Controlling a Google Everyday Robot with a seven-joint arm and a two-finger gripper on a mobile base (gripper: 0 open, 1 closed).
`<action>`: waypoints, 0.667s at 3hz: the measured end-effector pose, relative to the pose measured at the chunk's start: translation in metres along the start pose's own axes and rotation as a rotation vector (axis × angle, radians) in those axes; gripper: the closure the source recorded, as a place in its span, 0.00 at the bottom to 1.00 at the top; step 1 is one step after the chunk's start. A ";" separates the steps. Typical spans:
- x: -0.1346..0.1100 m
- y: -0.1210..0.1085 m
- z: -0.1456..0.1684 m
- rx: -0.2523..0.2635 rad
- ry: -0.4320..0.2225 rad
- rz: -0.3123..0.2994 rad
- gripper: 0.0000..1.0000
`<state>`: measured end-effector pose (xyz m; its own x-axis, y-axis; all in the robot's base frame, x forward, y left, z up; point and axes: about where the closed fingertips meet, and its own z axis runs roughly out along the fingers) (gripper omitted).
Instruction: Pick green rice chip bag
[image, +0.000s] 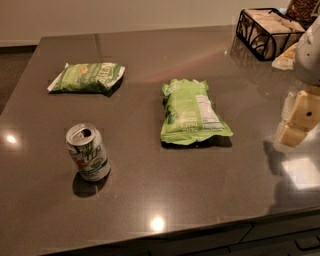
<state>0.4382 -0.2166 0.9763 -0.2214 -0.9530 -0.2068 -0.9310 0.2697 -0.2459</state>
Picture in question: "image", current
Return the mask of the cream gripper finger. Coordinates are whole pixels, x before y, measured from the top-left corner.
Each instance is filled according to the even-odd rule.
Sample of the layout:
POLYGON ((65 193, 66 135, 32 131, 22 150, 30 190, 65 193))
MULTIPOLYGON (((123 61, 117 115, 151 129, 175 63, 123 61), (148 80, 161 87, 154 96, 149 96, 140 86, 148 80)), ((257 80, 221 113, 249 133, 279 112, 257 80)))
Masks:
POLYGON ((304 131, 320 122, 320 95, 302 90, 298 93, 288 119, 289 125, 304 131))
POLYGON ((279 141, 290 147, 297 147, 307 136, 304 130, 285 125, 279 137, 279 141))

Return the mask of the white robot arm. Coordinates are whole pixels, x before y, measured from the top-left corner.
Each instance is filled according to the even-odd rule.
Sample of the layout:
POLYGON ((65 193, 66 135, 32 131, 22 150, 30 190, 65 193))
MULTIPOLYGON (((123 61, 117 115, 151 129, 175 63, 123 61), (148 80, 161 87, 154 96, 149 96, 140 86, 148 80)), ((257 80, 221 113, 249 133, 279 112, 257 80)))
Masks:
POLYGON ((297 147, 320 122, 320 17, 299 39, 295 58, 296 78, 306 85, 285 100, 277 141, 297 147))

